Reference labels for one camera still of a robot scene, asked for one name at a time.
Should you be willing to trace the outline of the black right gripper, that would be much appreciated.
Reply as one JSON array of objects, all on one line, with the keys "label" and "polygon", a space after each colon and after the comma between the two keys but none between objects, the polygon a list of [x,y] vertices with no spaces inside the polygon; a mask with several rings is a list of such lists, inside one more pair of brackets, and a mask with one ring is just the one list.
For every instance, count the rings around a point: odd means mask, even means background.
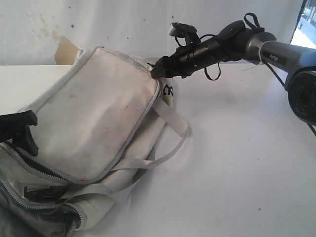
[{"label": "black right gripper", "polygon": [[216,37],[212,37],[199,44],[179,47],[169,57],[161,57],[153,66],[151,77],[153,79],[172,78],[175,76],[186,78],[198,70],[226,59],[227,51]]}]

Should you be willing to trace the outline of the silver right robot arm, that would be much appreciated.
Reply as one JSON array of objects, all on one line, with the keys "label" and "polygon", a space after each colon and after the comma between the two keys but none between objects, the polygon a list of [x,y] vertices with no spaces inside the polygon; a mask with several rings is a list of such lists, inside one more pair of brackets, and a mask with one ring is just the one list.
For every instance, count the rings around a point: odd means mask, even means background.
[{"label": "silver right robot arm", "polygon": [[275,66],[287,73],[283,87],[293,113],[315,125],[315,49],[279,42],[259,25],[245,26],[242,20],[229,24],[217,35],[207,35],[207,40],[198,37],[195,27],[181,23],[172,23],[169,34],[184,38],[186,44],[171,56],[160,58],[151,71],[152,78],[186,78],[208,66],[239,60]]}]

